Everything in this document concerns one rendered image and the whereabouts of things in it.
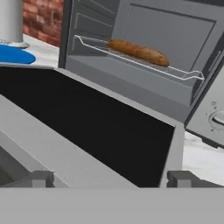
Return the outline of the grey cylindrical container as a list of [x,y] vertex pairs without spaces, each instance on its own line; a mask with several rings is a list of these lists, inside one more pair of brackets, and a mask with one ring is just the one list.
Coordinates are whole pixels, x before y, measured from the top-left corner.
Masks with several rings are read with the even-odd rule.
[[23,0],[0,0],[0,44],[25,49]]

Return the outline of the grey toaster oven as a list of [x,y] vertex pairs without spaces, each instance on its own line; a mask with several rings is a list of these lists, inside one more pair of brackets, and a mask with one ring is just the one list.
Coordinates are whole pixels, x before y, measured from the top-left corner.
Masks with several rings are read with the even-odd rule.
[[[148,47],[164,54],[169,66],[200,71],[205,80],[148,70],[85,47],[74,35],[105,40],[106,47],[110,39]],[[213,112],[224,111],[224,0],[64,0],[59,67],[224,148],[224,130],[208,121]]]

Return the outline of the blue plate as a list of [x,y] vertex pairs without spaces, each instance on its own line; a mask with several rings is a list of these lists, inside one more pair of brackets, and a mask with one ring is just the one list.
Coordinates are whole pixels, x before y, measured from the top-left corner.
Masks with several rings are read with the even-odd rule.
[[13,46],[0,45],[0,62],[31,64],[35,60],[35,56],[29,52]]

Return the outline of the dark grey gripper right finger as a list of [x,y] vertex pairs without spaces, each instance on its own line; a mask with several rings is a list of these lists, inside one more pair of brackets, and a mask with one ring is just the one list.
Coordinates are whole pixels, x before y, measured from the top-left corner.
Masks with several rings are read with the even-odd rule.
[[198,178],[190,171],[168,171],[167,187],[176,188],[221,188],[221,185]]

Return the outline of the grey toaster oven door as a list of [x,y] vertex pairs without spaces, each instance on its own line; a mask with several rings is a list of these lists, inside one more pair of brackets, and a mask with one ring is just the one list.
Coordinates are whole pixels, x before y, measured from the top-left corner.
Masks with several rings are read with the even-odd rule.
[[0,66],[0,95],[138,187],[182,168],[184,130],[53,68]]

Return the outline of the brown baguette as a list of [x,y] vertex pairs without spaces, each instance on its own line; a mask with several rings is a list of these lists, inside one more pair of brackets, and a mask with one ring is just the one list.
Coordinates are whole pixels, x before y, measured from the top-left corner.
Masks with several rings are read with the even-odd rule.
[[169,60],[161,52],[128,41],[110,39],[107,42],[107,47],[119,53],[147,61],[157,66],[168,67],[170,65]]

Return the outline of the grey toaster oven knob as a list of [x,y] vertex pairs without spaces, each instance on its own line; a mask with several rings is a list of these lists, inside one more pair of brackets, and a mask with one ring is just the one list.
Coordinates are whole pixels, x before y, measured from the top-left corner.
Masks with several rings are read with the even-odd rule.
[[216,130],[224,130],[224,111],[213,112],[209,116],[209,124]]

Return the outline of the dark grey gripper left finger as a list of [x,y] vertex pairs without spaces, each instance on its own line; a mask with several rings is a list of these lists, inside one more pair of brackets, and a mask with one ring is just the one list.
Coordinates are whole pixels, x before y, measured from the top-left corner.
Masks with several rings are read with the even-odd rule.
[[3,188],[7,187],[47,188],[47,187],[54,187],[53,182],[54,182],[54,175],[52,171],[34,171],[20,180],[16,180],[7,185],[3,185]]

